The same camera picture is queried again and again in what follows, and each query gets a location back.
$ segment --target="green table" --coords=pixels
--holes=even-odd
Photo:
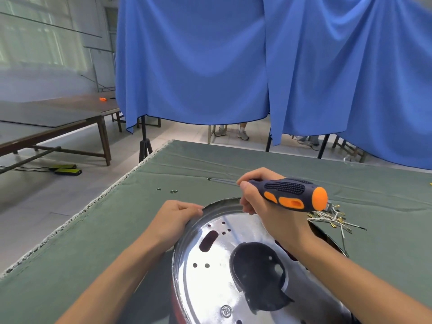
[[[174,141],[0,281],[0,323],[53,323],[145,230],[164,201],[207,205],[239,196],[239,188],[206,178],[237,179],[263,166],[324,186],[350,222],[368,229],[347,234],[351,259],[432,307],[431,174]],[[339,230],[321,228],[341,243]],[[167,253],[120,323],[168,322],[170,264]]]

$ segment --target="floor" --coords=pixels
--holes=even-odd
[[[78,177],[57,176],[53,173],[9,171],[0,180],[0,272],[14,263],[25,252],[38,244],[54,229],[71,216],[81,211],[91,200],[99,196],[116,180],[138,164],[138,147],[141,130],[132,135],[118,131],[117,123],[106,117],[108,137],[111,146],[111,166],[105,166],[103,158],[51,153],[37,159],[26,167],[44,167],[57,163],[73,163],[83,170]],[[237,138],[238,125],[229,125],[226,136],[212,136],[212,143],[255,150],[265,150],[270,129],[270,119],[265,118],[248,123],[246,131],[249,141]],[[208,127],[162,120],[162,127],[147,126],[153,150],[167,141],[176,139],[207,143]],[[335,136],[330,136],[323,158],[344,161],[346,153],[331,149]],[[97,126],[89,126],[45,143],[47,146],[62,146],[68,149],[101,152]],[[317,151],[302,146],[291,136],[283,136],[279,146],[271,152],[316,157]],[[0,157],[0,165],[8,166],[35,154],[31,149],[20,150],[18,155]],[[418,170],[395,165],[372,156],[366,163],[372,165]]]

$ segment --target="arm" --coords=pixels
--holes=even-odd
[[[243,175],[243,211],[257,213],[267,231],[313,273],[363,324],[432,323],[432,311],[341,255],[311,231],[305,213],[264,200],[248,180],[277,180],[268,169]]]
[[[146,231],[84,291],[57,324],[115,323],[149,268],[181,237],[202,206],[167,201]]]

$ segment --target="screw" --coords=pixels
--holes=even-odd
[[[220,309],[222,316],[228,318],[232,315],[232,309],[229,305],[225,305]]]

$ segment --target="screwdriver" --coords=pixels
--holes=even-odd
[[[237,185],[234,180],[207,178],[209,181]],[[328,196],[323,187],[307,180],[298,178],[282,178],[280,180],[250,180],[260,195],[280,207],[300,211],[322,211],[327,207]]]

